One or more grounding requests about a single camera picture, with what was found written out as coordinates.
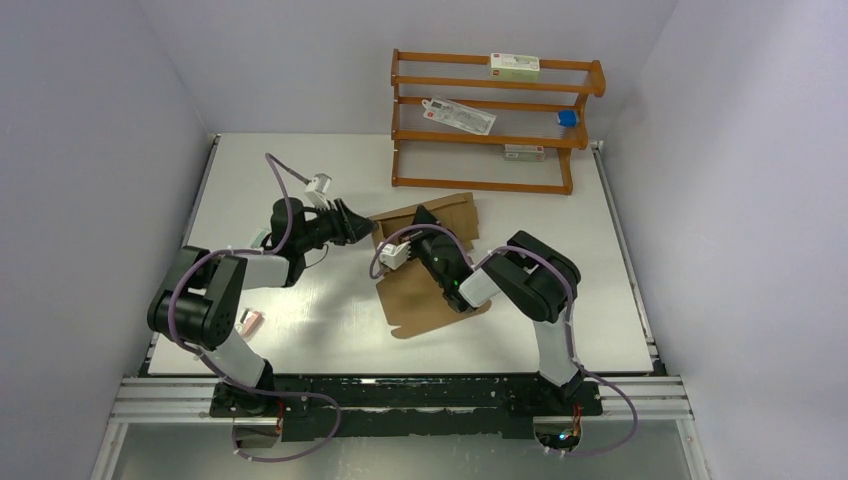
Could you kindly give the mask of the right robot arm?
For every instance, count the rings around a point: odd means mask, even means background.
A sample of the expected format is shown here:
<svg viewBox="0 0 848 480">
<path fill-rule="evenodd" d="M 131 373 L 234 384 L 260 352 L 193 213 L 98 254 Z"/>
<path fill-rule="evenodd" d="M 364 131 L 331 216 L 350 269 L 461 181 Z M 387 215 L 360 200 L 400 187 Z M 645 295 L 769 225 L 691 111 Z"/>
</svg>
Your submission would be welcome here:
<svg viewBox="0 0 848 480">
<path fill-rule="evenodd" d="M 473 266 L 453 232 L 422 205 L 415 210 L 405 241 L 411 257 L 420 261 L 455 312 L 475 311 L 502 294 L 532 320 L 539 375 L 546 380 L 539 389 L 542 406 L 562 414 L 576 403 L 584 374 L 576 365 L 567 325 L 581 281 L 576 264 L 520 230 Z"/>
</svg>

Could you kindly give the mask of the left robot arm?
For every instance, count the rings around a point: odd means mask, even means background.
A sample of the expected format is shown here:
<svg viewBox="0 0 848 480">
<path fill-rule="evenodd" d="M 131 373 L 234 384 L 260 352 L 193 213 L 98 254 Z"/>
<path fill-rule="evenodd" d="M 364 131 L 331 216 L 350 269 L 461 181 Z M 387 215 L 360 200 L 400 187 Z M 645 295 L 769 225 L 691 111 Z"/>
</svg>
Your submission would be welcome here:
<svg viewBox="0 0 848 480">
<path fill-rule="evenodd" d="M 147 311 L 152 331 L 198 356 L 238 389 L 237 403 L 254 416 L 273 409 L 277 388 L 269 361 L 235 329 L 242 292 L 292 287 L 306 268 L 308 252 L 327 244 L 353 245 L 377 229 L 375 221 L 341 199 L 327 209 L 280 199 L 272 207 L 270 226 L 271 243 L 257 250 L 181 248 Z"/>
</svg>

